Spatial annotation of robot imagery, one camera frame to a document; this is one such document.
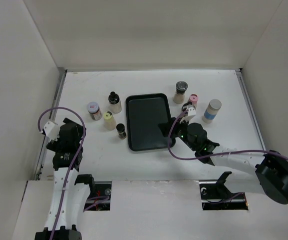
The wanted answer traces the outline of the yellow cap seasoning shaker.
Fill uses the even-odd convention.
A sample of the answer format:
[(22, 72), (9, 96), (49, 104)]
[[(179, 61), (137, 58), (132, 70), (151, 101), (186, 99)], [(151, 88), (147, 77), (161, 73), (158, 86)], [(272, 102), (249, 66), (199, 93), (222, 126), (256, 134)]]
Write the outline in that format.
[(107, 111), (103, 114), (104, 126), (107, 130), (112, 131), (116, 128), (116, 121), (112, 112)]

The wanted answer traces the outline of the small brown spice bottle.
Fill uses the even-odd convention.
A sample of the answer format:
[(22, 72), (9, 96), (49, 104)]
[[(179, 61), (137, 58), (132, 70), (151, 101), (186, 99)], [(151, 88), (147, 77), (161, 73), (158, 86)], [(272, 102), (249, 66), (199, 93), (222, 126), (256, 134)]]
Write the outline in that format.
[(122, 123), (117, 124), (116, 130), (118, 132), (118, 136), (120, 139), (125, 139), (127, 137), (124, 124), (122, 124)]

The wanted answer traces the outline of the black top grinder bottle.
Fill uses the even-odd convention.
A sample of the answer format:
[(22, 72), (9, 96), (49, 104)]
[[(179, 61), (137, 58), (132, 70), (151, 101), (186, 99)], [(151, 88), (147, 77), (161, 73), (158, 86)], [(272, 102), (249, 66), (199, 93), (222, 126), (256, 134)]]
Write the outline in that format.
[(108, 96), (108, 101), (110, 104), (110, 110), (113, 113), (120, 113), (122, 111), (122, 106), (121, 106), (121, 101), (120, 97), (116, 92), (111, 92), (110, 95)]

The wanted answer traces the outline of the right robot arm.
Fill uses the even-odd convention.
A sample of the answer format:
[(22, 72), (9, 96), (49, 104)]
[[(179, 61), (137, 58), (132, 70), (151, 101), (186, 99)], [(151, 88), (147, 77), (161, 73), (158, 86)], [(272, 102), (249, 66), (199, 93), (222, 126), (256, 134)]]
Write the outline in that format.
[[(199, 123), (189, 123), (182, 117), (158, 125), (168, 141), (179, 138), (195, 153), (194, 160), (215, 167), (227, 167), (211, 185), (216, 193), (212, 204), (223, 204), (244, 192), (265, 194), (273, 201), (288, 204), (288, 157), (270, 150), (232, 150), (208, 139)], [(233, 180), (232, 170), (250, 175), (250, 179)]]

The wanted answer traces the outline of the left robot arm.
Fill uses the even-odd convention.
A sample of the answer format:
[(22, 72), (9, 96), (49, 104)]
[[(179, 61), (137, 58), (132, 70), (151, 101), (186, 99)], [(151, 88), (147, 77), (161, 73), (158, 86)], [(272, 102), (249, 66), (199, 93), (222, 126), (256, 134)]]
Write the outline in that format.
[(52, 160), (54, 185), (47, 220), (35, 239), (80, 240), (78, 219), (86, 201), (96, 194), (93, 176), (79, 173), (83, 126), (68, 118), (62, 126), (50, 120), (44, 125), (43, 133), (50, 138), (46, 148), (55, 153)]

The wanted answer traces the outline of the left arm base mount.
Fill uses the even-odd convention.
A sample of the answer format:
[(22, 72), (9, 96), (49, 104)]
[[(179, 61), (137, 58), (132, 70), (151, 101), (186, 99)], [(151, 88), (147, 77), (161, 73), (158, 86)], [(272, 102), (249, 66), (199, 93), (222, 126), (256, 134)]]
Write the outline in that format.
[(94, 190), (86, 200), (85, 211), (109, 211), (112, 196), (111, 181), (97, 181)]

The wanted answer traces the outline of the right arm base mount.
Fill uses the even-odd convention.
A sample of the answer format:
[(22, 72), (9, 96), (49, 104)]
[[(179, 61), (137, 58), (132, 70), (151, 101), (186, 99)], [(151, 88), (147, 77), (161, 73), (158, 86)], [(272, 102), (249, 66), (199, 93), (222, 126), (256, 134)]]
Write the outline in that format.
[(217, 180), (199, 181), (204, 211), (248, 210), (245, 193), (232, 193), (224, 185), (231, 174), (231, 171), (226, 171)]

